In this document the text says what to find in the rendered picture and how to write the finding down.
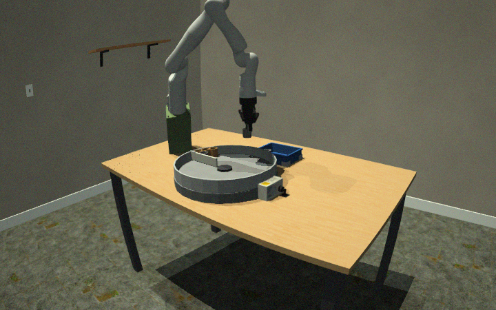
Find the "blue crate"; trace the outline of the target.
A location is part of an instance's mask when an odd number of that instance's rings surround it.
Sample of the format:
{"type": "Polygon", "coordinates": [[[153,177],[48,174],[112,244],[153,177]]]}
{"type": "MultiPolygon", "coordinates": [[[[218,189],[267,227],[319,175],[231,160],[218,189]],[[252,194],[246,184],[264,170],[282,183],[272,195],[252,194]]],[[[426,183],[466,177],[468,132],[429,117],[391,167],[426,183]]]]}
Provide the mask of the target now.
{"type": "Polygon", "coordinates": [[[277,165],[285,167],[300,160],[302,158],[303,148],[283,145],[279,143],[268,143],[259,147],[261,149],[271,149],[271,153],[277,158],[277,165]]]}

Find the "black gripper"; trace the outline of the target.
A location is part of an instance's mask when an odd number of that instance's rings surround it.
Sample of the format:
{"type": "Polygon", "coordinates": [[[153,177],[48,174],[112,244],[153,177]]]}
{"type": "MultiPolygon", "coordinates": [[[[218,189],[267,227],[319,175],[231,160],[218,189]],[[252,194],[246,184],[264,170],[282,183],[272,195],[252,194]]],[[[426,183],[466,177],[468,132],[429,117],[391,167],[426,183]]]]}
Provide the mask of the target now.
{"type": "Polygon", "coordinates": [[[257,97],[240,98],[240,104],[242,105],[242,107],[241,110],[238,110],[238,112],[240,114],[242,121],[245,122],[245,127],[247,132],[252,132],[252,124],[256,122],[259,116],[259,113],[257,113],[255,109],[256,103],[257,103],[257,97]]]}

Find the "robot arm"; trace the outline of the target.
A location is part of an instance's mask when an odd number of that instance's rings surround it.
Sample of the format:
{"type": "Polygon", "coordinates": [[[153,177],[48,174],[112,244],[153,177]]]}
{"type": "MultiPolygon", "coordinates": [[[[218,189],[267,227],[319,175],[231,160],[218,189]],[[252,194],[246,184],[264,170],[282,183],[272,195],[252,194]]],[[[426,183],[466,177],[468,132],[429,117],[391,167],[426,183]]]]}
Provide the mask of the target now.
{"type": "Polygon", "coordinates": [[[179,115],[186,111],[187,55],[201,43],[214,23],[232,48],[236,64],[246,68],[245,72],[240,74],[239,97],[256,97],[258,57],[254,53],[244,53],[247,43],[240,30],[228,19],[225,12],[228,7],[229,0],[207,0],[203,13],[190,25],[176,49],[167,58],[165,69],[171,74],[168,80],[167,102],[171,114],[179,115]]]}

